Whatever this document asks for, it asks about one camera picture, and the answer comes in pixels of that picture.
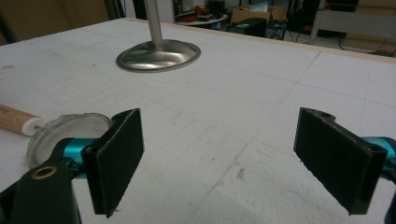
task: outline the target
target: stain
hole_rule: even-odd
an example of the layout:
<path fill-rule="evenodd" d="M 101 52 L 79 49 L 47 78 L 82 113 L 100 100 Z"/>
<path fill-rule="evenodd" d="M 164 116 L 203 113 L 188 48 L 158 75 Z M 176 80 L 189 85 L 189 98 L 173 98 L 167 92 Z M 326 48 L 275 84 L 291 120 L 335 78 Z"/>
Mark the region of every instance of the stain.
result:
<path fill-rule="evenodd" d="M 13 68 L 14 68 L 14 65 L 12 65 L 12 64 L 3 67 L 4 70 L 6 70 L 6 69 L 13 69 Z"/>
<path fill-rule="evenodd" d="M 238 175 L 236 176 L 237 179 L 244 180 L 244 172 L 245 168 L 242 168 L 239 172 Z"/>

